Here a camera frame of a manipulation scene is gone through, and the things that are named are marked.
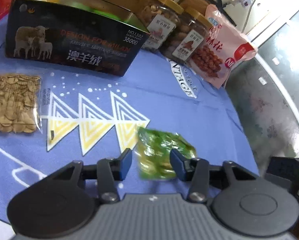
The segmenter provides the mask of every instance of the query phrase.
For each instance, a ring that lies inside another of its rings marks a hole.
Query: pink package
[[[252,59],[257,48],[238,31],[213,4],[207,6],[205,18],[213,27],[209,37],[193,53],[187,64],[207,82],[220,88],[228,79],[231,67]]]

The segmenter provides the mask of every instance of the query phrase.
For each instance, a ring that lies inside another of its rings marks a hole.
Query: lamb
[[[32,57],[35,56],[35,49],[38,47],[38,41],[36,41],[38,38],[45,38],[45,30],[48,30],[49,28],[45,28],[44,26],[37,26],[37,27],[26,27],[22,26],[19,27],[16,35],[15,35],[15,47],[19,48],[24,46],[25,42],[27,42],[28,37],[36,37],[34,39],[34,43],[32,45]]]
[[[43,52],[43,60],[45,60],[45,52],[46,53],[46,58],[51,58],[51,52],[53,50],[53,44],[51,42],[45,42],[45,38],[39,38],[39,55],[38,58],[40,58],[42,52]]]
[[[26,40],[19,40],[16,43],[16,48],[14,49],[14,57],[16,54],[18,57],[20,57],[20,50],[24,49],[25,50],[25,59],[27,59],[27,54],[30,49],[32,49],[32,54],[33,54],[33,41],[35,37],[26,37]]]

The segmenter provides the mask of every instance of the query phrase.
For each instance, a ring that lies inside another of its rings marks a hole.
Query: jar of nuts
[[[180,16],[181,24],[161,47],[161,53],[171,60],[184,64],[199,44],[208,36],[212,24],[198,11],[188,7]]]
[[[173,0],[150,0],[138,14],[151,33],[143,49],[157,50],[172,30],[180,24],[179,15],[184,9]]]

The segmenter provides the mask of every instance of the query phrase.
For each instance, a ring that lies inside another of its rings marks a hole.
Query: lamb illustration
[[[49,28],[45,28],[44,26],[37,26],[37,27],[26,27],[22,26],[17,29],[15,35],[15,50],[14,50],[14,57],[16,56],[16,52],[18,57],[20,57],[19,49],[24,48],[25,44],[28,43],[28,38],[33,37],[34,41],[32,44],[32,57],[35,56],[35,50],[39,47],[38,39],[45,38],[45,31]]]
[[[24,49],[25,50],[25,59],[27,59],[27,54],[30,49],[32,49],[32,54],[33,54],[33,42],[34,42],[35,37],[26,37],[25,40],[19,40],[16,43],[16,48],[14,49],[14,57],[16,54],[18,57],[20,57],[20,50]]]
[[[53,50],[53,44],[51,42],[45,42],[45,38],[39,38],[39,55],[38,58],[40,58],[41,54],[43,53],[43,60],[45,60],[45,52],[46,52],[46,58],[51,58],[51,52]]]

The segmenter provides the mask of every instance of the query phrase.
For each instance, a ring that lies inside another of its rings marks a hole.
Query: tiled floor
[[[279,77],[299,110],[299,12],[269,38],[259,54]],[[299,125],[283,95],[252,59],[233,70],[226,85],[260,174],[269,157],[299,157]]]

